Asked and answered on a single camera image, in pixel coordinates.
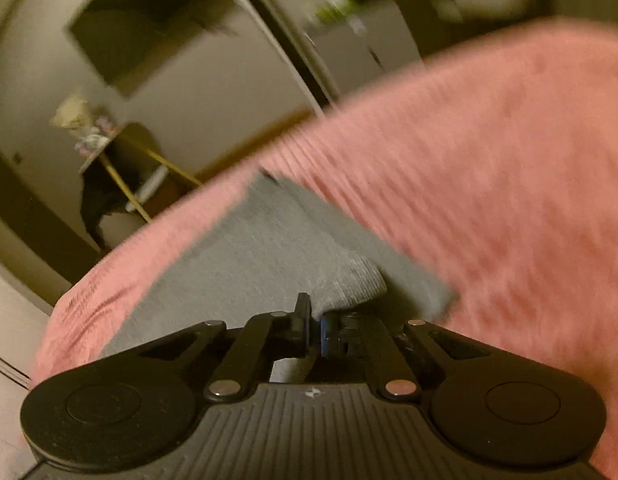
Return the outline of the grey sweatpants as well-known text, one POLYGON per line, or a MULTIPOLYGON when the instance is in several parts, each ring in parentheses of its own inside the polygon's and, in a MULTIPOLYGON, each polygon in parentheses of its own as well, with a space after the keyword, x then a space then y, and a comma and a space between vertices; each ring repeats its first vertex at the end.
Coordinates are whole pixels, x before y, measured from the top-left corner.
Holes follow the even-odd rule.
POLYGON ((105 368, 141 389, 193 391, 165 362, 142 358, 143 347, 206 321, 233 330, 257 314, 291 312, 301 292, 315 322, 309 353, 275 362, 253 393, 263 384, 334 385, 318 381, 323 316, 370 312, 396 332, 413 318, 437 318, 455 296, 442 278, 312 192, 263 174, 150 286, 102 351, 105 368))

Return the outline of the pink ribbed bedspread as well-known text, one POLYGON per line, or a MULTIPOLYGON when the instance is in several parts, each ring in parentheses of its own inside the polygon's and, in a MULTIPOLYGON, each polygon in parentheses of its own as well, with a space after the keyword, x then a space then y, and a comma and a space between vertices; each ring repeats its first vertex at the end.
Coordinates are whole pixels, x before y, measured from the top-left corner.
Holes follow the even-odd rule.
POLYGON ((58 300, 33 381, 95 360, 261 171, 450 284, 449 330, 590 382, 608 409, 592 462, 618 479, 618 25, 543 20, 466 42, 222 172, 58 300))

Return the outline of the black garment on table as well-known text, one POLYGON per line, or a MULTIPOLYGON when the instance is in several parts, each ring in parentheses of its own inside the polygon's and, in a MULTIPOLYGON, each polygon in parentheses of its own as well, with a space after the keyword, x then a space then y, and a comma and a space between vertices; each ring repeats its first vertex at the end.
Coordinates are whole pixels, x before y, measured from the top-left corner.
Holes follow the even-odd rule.
MULTIPOLYGON (((138 122, 125 125, 104 154, 149 217, 155 218, 190 191, 179 174, 149 156, 161 152, 157 141, 138 122)), ((109 252, 145 224, 130 200, 106 170, 94 160, 82 172, 80 217, 101 252, 109 252)))

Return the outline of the white round side table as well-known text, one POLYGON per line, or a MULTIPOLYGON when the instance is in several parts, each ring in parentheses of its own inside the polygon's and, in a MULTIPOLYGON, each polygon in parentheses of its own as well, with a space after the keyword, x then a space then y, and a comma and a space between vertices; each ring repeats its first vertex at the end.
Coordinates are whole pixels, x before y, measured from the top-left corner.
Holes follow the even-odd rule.
POLYGON ((151 222, 202 180, 161 155, 141 125, 102 134, 79 170, 83 188, 80 216, 95 230, 110 214, 138 214, 151 222))

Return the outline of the white wardrobe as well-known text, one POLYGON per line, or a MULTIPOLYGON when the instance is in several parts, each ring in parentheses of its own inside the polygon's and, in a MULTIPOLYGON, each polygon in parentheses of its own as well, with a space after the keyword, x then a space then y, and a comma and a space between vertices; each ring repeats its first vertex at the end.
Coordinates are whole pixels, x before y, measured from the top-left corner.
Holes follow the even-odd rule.
POLYGON ((0 218, 0 373, 34 383, 34 358, 51 313, 43 283, 53 274, 0 218))

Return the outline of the flower bouquet on table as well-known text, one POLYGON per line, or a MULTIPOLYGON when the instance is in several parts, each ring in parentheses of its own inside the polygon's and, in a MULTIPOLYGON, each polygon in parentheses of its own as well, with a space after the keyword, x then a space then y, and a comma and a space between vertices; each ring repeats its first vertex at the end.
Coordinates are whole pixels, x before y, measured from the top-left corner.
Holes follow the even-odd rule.
POLYGON ((118 134, 111 119, 97 114, 80 93, 70 93, 59 104, 50 124, 68 132, 74 138, 74 148, 85 159, 100 155, 118 134))

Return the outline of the grey cabinet with counter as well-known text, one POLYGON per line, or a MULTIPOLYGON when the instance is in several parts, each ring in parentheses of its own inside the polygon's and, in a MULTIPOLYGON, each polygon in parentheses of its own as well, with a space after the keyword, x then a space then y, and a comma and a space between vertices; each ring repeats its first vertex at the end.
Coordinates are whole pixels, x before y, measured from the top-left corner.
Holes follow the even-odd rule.
POLYGON ((306 26, 338 96, 525 18, 533 0, 325 0, 306 26))

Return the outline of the white door frame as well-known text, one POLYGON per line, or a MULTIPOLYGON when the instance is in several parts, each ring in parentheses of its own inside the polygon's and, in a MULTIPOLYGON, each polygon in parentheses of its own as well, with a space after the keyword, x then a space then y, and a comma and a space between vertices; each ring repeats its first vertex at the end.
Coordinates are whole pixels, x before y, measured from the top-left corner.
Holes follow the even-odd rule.
POLYGON ((307 37, 275 0, 233 1, 277 52, 315 114, 323 115, 336 101, 336 91, 307 37))

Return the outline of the wall mounted television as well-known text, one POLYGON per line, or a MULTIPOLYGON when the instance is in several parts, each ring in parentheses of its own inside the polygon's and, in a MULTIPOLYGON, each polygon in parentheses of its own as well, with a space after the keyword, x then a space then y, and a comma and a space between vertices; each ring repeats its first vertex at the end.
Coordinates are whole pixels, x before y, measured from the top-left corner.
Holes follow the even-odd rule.
POLYGON ((233 0, 88 0, 68 32, 104 84, 130 98, 233 0))

